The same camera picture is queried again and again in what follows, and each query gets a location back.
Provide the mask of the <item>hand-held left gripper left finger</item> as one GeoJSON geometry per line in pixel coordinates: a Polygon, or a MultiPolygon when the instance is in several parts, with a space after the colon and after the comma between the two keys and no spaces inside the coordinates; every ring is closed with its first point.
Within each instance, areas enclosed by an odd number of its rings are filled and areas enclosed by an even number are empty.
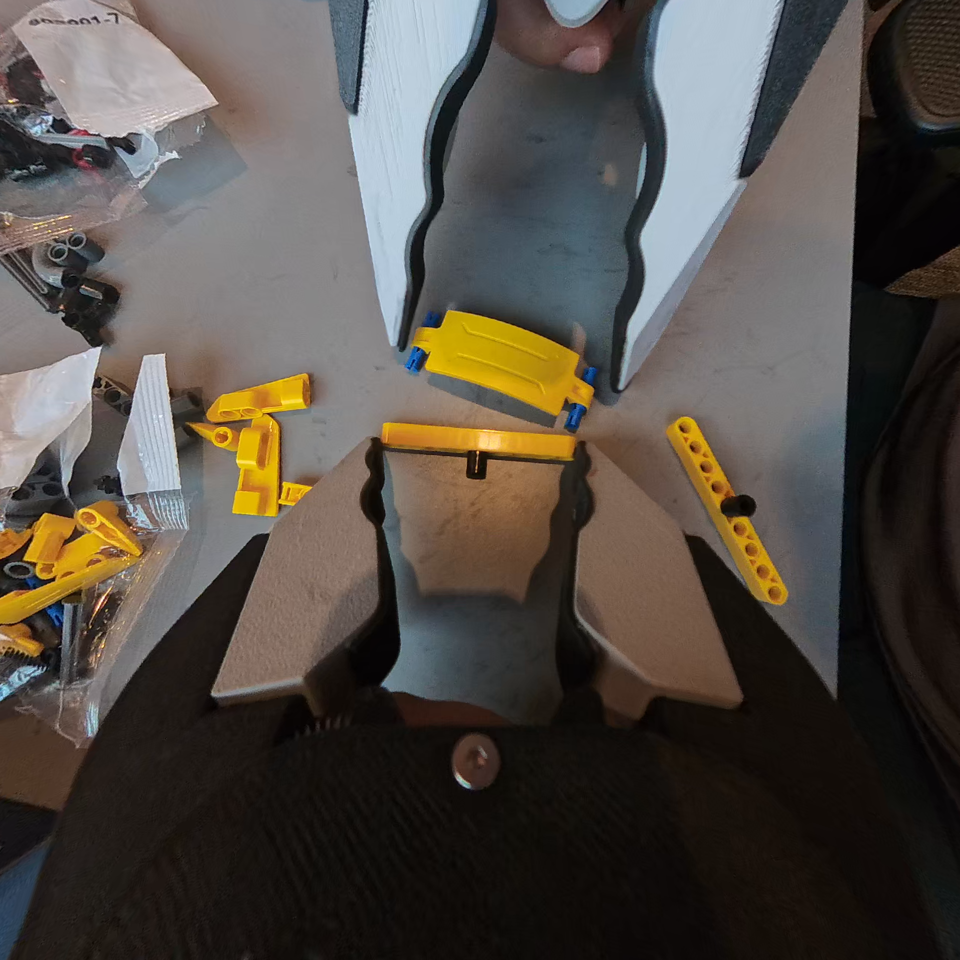
{"type": "Polygon", "coordinates": [[[385,462],[362,440],[271,528],[211,695],[295,695],[344,710],[397,663],[396,579],[383,529],[385,462]]]}

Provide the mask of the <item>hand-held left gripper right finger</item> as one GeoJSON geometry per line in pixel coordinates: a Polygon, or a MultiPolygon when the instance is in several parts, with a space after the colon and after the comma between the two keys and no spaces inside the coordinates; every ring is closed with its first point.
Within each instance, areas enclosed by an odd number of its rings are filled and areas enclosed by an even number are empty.
{"type": "Polygon", "coordinates": [[[578,442],[558,611],[564,694],[622,718],[657,699],[733,711],[743,693],[681,527],[613,460],[578,442]]]}

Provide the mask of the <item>plastic bag of black parts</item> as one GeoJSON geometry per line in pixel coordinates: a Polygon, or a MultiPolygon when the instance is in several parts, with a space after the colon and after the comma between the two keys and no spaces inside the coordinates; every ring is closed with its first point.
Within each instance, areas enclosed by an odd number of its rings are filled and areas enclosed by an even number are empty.
{"type": "Polygon", "coordinates": [[[2,253],[137,214],[217,106],[130,2],[37,2],[2,28],[2,253]]]}

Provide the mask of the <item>person's right hand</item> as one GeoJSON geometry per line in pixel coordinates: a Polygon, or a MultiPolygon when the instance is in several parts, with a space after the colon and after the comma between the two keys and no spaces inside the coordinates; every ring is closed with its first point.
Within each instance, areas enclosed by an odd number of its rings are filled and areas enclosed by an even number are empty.
{"type": "Polygon", "coordinates": [[[618,45],[635,37],[653,5],[650,1],[605,2],[591,20],[566,27],[554,19],[544,1],[499,1],[494,39],[527,65],[594,75],[618,45]]]}

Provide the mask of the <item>plastic bag of yellow parts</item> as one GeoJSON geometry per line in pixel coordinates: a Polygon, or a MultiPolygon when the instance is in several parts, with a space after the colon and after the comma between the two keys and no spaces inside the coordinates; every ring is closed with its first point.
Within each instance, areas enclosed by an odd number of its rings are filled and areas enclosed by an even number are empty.
{"type": "Polygon", "coordinates": [[[166,356],[131,391],[101,348],[2,375],[2,701],[76,747],[98,733],[124,654],[189,530],[166,356]]]}

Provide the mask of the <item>grey desk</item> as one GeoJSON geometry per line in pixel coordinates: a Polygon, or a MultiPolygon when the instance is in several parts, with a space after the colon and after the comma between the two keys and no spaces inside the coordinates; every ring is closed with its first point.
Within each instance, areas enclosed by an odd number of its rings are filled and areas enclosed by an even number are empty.
{"type": "MultiPolygon", "coordinates": [[[[127,386],[165,353],[207,400],[308,373],[284,466],[315,482],[388,421],[546,428],[408,374],[380,315],[322,2],[139,2],[219,101],[148,206],[98,234],[122,289],[102,354],[127,386]]],[[[654,352],[582,435],[728,561],[665,436],[692,414],[752,494],[789,600],[774,619],[835,690],[863,3],[849,2],[654,352]]],[[[609,358],[640,154],[628,56],[594,77],[492,47],[464,105],[427,237],[421,310],[528,323],[609,358]]]]}

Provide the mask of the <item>long yellow nine-hole beam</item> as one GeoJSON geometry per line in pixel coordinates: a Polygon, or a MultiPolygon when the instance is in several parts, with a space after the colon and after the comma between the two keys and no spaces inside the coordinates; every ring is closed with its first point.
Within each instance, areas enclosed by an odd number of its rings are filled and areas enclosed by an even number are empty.
{"type": "Polygon", "coordinates": [[[788,589],[753,524],[755,498],[734,488],[693,417],[679,417],[665,433],[751,595],[785,605],[788,589]]]}

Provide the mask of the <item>yellow curved panel blue pins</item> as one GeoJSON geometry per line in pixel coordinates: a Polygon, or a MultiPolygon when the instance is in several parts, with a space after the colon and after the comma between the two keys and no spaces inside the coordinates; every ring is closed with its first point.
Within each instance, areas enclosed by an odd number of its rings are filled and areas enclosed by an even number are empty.
{"type": "Polygon", "coordinates": [[[427,314],[404,368],[491,390],[553,417],[564,412],[571,434],[593,404],[598,375],[574,350],[543,335],[455,309],[427,314]]]}

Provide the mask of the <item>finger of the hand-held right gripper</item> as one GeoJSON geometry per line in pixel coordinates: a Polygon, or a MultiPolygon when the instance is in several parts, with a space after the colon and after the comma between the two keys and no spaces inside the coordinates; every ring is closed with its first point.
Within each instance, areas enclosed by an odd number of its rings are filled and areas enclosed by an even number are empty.
{"type": "Polygon", "coordinates": [[[445,198],[450,138],[496,18],[489,1],[362,3],[348,124],[376,294],[398,350],[425,283],[426,234],[445,198]]]}
{"type": "Polygon", "coordinates": [[[680,307],[746,186],[748,135],[783,2],[655,2],[635,46],[643,134],[611,335],[622,392],[680,307]]]}

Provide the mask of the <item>black mesh chair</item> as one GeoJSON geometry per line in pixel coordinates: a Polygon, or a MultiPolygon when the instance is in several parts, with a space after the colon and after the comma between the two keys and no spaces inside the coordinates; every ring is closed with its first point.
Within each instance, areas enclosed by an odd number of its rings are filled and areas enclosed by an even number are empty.
{"type": "Polygon", "coordinates": [[[873,34],[853,274],[884,288],[958,247],[959,3],[896,2],[873,34]]]}

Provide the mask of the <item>yellow angled beam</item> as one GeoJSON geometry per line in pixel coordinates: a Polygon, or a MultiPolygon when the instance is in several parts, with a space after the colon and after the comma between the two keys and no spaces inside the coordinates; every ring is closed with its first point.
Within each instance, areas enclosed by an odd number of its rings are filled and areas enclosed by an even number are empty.
{"type": "Polygon", "coordinates": [[[296,374],[217,397],[206,411],[211,424],[247,421],[283,412],[296,412],[311,404],[310,376],[296,374]]]}

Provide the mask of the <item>loose black connector parts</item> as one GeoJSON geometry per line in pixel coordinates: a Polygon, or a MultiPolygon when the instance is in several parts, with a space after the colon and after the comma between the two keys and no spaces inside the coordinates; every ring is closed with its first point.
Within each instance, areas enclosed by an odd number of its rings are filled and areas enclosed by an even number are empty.
{"type": "Polygon", "coordinates": [[[1,265],[46,313],[97,348],[107,344],[106,326],[121,297],[113,284],[89,274],[104,256],[89,234],[73,231],[4,253],[1,265]]]}

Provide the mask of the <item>yellow beam black pin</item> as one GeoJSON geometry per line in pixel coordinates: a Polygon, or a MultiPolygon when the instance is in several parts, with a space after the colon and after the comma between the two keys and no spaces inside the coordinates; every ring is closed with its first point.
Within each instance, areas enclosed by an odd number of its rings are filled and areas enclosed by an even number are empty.
{"type": "Polygon", "coordinates": [[[566,463],[577,448],[567,435],[401,422],[384,423],[379,439],[386,450],[462,457],[471,479],[485,479],[491,460],[566,463]]]}

